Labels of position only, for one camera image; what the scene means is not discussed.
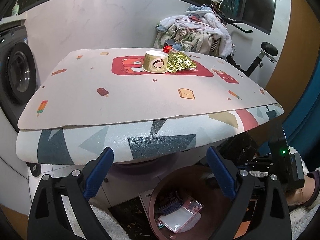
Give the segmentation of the red plastic blister package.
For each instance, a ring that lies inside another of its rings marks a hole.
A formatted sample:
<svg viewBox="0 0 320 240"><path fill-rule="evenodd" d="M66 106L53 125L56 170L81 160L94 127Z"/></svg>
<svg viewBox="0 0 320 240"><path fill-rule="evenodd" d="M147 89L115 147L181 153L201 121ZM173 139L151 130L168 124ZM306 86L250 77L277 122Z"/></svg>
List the red plastic blister package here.
<svg viewBox="0 0 320 240"><path fill-rule="evenodd" d="M185 198L183 205L169 215L161 215L158 221L173 233L182 233L192 229L200 220L203 205L194 198Z"/></svg>

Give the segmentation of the green candy wrapper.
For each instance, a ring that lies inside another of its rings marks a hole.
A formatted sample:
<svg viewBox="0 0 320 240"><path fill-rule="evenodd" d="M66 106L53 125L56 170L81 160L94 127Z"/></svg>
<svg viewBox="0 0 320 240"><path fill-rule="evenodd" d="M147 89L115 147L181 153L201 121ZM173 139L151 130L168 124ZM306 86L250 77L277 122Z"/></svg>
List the green candy wrapper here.
<svg viewBox="0 0 320 240"><path fill-rule="evenodd" d="M158 228L158 229L164 228L164 224L161 223L160 221L158 221L158 222L157 222L157 228Z"/></svg>

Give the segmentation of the blue milk carton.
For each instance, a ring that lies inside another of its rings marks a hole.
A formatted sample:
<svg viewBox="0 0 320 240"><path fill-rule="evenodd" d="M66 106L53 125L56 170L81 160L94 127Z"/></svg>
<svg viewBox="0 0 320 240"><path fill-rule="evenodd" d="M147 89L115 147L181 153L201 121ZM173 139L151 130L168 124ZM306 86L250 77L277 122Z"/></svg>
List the blue milk carton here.
<svg viewBox="0 0 320 240"><path fill-rule="evenodd" d="M168 204L159 208L159 213L164 216L169 215L174 211L178 210L182 205L182 202L179 199L175 198L168 202Z"/></svg>

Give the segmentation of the brown round trash bin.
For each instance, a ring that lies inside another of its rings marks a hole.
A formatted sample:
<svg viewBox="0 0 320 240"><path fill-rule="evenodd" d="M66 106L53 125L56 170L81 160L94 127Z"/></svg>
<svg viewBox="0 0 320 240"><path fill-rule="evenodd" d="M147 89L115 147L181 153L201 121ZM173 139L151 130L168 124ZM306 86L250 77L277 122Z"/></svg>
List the brown round trash bin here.
<svg viewBox="0 0 320 240"><path fill-rule="evenodd" d="M161 209L180 204L193 215L179 232L159 227ZM208 239L220 226L232 201L225 197L211 171L188 166L167 175L153 190L148 219L157 239Z"/></svg>

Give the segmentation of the person's foot in slipper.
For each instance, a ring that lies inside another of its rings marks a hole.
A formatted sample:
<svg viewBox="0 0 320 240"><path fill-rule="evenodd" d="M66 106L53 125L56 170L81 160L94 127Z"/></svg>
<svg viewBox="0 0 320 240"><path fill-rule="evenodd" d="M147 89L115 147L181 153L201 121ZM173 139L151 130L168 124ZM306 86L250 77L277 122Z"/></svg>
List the person's foot in slipper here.
<svg viewBox="0 0 320 240"><path fill-rule="evenodd" d="M311 210L319 205L319 171L313 171L304 176L304 187L295 192L287 192L288 206L304 206Z"/></svg>

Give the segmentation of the white fluffy rug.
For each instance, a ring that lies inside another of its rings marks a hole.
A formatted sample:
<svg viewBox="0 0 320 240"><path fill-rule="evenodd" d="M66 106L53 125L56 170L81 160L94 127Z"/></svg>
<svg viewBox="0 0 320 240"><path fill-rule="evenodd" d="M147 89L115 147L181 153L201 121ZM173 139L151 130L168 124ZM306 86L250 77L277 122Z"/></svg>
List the white fluffy rug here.
<svg viewBox="0 0 320 240"><path fill-rule="evenodd" d="M100 224L113 240L130 240L131 238L109 212L90 205Z"/></svg>

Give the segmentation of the geometric-print foam mat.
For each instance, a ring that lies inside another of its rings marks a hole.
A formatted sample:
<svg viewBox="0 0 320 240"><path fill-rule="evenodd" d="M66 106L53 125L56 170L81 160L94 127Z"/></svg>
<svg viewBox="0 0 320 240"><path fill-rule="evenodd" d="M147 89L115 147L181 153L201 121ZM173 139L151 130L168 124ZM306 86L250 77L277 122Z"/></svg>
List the geometric-print foam mat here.
<svg viewBox="0 0 320 240"><path fill-rule="evenodd" d="M25 162L85 165L104 148L114 162L149 159L206 146L256 128L284 113L279 103L228 112L137 123L20 131L16 154Z"/></svg>

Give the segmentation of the black exercise bike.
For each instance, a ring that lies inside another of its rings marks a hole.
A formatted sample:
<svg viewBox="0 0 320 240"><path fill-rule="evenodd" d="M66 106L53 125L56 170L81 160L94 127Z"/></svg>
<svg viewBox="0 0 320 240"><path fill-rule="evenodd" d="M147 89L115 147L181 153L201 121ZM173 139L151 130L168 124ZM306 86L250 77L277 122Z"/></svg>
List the black exercise bike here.
<svg viewBox="0 0 320 240"><path fill-rule="evenodd" d="M228 18L220 9L222 4L223 0L210 0L210 7L213 13L226 27L233 27L230 36L234 37L237 41L237 43L232 44L233 52L231 53L231 55L226 56L227 62L233 65L236 69L243 72L247 77L250 77L257 67L263 67L263 58L265 57L267 57L271 63L277 63L275 57L278 56L278 50L274 45L266 41L261 43L259 54L255 57L255 59L252 61L250 66L247 67L247 69L242 69L241 65L236 63L236 61L234 60L236 49L239 50L239 53L242 53L245 56L247 55L245 49L251 49L253 38L247 37L245 36L245 34L252 34L253 30L242 29L240 26L238 26L238 24L242 24L243 21Z"/></svg>

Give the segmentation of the pink cartoon-print play mat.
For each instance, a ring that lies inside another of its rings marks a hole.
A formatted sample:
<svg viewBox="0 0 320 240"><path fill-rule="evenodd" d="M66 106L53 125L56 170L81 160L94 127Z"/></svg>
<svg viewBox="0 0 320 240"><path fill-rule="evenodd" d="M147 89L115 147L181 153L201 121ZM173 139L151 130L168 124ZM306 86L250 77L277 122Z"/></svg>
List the pink cartoon-print play mat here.
<svg viewBox="0 0 320 240"><path fill-rule="evenodd" d="M18 127L96 126L233 111L276 103L258 84L217 57L191 53L195 70L143 70L145 48L81 49L51 71Z"/></svg>

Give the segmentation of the gold foil wrapper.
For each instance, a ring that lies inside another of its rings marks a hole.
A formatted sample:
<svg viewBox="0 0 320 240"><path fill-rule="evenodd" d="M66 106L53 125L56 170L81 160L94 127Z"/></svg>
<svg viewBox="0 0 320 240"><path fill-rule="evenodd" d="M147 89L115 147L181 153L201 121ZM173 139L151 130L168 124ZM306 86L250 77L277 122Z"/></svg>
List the gold foil wrapper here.
<svg viewBox="0 0 320 240"><path fill-rule="evenodd" d="M168 54L167 70L170 73L176 73L183 70L192 70L196 67L196 63L192 61L186 54L180 51L176 53L170 52Z"/></svg>

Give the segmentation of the black front-load washing machine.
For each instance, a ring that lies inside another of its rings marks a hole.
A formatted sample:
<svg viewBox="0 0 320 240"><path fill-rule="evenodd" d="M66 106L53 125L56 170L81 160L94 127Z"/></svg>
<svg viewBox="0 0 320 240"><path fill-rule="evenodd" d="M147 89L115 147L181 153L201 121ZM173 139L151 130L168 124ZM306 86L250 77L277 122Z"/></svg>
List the black front-load washing machine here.
<svg viewBox="0 0 320 240"><path fill-rule="evenodd" d="M18 120L38 89L36 65L24 26L1 32L1 109L15 129Z"/></svg>

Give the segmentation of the pile of clothes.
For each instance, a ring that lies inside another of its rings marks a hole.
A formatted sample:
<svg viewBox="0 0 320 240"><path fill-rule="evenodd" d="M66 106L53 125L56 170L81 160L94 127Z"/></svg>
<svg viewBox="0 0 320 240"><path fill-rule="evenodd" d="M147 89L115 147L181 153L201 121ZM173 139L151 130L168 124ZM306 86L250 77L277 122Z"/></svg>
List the pile of clothes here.
<svg viewBox="0 0 320 240"><path fill-rule="evenodd" d="M216 12L207 6L188 7L184 15L170 16L156 25L153 47L163 48L171 41L180 51L196 52L215 57L233 54L232 38Z"/></svg>

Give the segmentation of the yellow paper cup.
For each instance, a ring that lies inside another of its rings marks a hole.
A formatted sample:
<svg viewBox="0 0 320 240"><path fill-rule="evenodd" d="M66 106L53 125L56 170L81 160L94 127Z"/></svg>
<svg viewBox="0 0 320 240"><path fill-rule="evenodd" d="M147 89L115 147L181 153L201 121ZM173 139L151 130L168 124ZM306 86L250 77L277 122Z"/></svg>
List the yellow paper cup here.
<svg viewBox="0 0 320 240"><path fill-rule="evenodd" d="M147 50L142 69L152 74L164 74L168 71L168 54L163 51Z"/></svg>

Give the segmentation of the green soap dispenser bottle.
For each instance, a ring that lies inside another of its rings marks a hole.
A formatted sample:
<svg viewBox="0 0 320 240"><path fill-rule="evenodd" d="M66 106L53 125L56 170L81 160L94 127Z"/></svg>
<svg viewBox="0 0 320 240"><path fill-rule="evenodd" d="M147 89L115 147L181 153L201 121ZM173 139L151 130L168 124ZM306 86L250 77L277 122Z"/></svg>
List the green soap dispenser bottle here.
<svg viewBox="0 0 320 240"><path fill-rule="evenodd" d="M18 4L18 0L16 0L14 6L12 8L11 15L12 16L18 16L19 15L19 9L20 9L20 6Z"/></svg>

